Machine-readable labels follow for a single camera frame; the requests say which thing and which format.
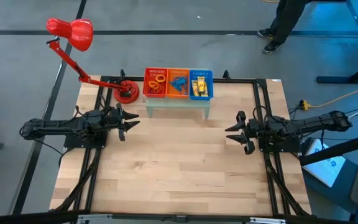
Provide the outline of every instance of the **red desk lamp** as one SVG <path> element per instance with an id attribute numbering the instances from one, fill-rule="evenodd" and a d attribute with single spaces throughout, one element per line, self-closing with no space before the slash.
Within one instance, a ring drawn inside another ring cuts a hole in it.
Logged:
<path id="1" fill-rule="evenodd" d="M 80 51 L 87 50 L 93 38 L 93 26 L 89 19 L 76 19 L 73 22 L 65 22 L 60 19 L 50 18 L 47 21 L 47 30 L 56 36 L 67 38 L 69 43 Z M 139 97 L 139 87 L 135 82 L 115 80 L 113 83 L 93 80 L 80 66 L 68 56 L 60 47 L 59 38 L 47 42 L 47 45 L 54 50 L 69 66 L 78 72 L 80 82 L 90 83 L 98 86 L 114 89 L 114 97 L 120 103 L 132 103 Z"/>

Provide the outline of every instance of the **lamp base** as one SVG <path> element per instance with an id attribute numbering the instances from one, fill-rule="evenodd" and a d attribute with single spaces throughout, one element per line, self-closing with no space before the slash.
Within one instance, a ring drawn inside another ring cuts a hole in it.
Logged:
<path id="1" fill-rule="evenodd" d="M 123 80 L 121 82 L 123 86 L 130 86 L 129 91 L 131 92 L 130 97 L 121 96 L 120 90 L 115 89 L 114 90 L 114 97 L 119 103 L 123 104 L 129 104 L 135 102 L 137 98 L 139 97 L 139 87 L 137 84 L 130 80 Z"/>

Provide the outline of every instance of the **small white table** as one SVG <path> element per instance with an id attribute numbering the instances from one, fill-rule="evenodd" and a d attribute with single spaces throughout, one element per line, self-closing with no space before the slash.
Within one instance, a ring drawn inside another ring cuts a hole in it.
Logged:
<path id="1" fill-rule="evenodd" d="M 146 110 L 149 118 L 153 116 L 154 108 L 201 108 L 204 109 L 204 119 L 208 119 L 211 102 L 209 100 L 191 100 L 190 98 L 147 98 Z"/>

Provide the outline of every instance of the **lamp shade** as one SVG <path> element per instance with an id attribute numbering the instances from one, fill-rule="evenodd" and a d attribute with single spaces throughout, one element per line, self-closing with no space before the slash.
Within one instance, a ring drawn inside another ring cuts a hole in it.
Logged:
<path id="1" fill-rule="evenodd" d="M 47 21 L 47 30 L 52 35 L 65 37 L 73 47 L 80 51 L 87 50 L 93 39 L 93 26 L 89 19 L 76 19 L 66 22 L 56 18 Z"/>

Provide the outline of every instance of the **yellow cable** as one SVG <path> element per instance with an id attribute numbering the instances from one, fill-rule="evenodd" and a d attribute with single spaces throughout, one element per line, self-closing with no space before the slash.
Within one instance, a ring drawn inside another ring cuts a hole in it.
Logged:
<path id="1" fill-rule="evenodd" d="M 347 96 L 350 96 L 350 95 L 352 95 L 352 94 L 355 94 L 355 93 L 358 93 L 358 90 L 353 91 L 353 92 L 348 93 L 348 94 L 345 94 L 345 95 L 343 95 L 343 96 L 340 96 L 340 97 L 338 97 L 338 98 L 336 98 L 336 99 L 334 99 L 334 100 L 331 100 L 331 101 L 329 101 L 329 102 L 327 102 L 327 103 L 323 103 L 322 105 L 317 105 L 317 106 L 308 105 L 308 107 L 310 107 L 310 108 L 320 108 L 320 107 L 322 107 L 322 106 L 326 106 L 326 105 L 328 105 L 328 104 L 330 104 L 330 103 L 334 103 L 335 101 L 338 101 L 338 100 L 340 100 L 340 99 L 343 99 L 343 98 L 345 98 L 345 97 L 347 97 Z"/>
<path id="2" fill-rule="evenodd" d="M 266 3 L 279 3 L 280 1 L 267 1 L 267 0 L 259 0 Z"/>

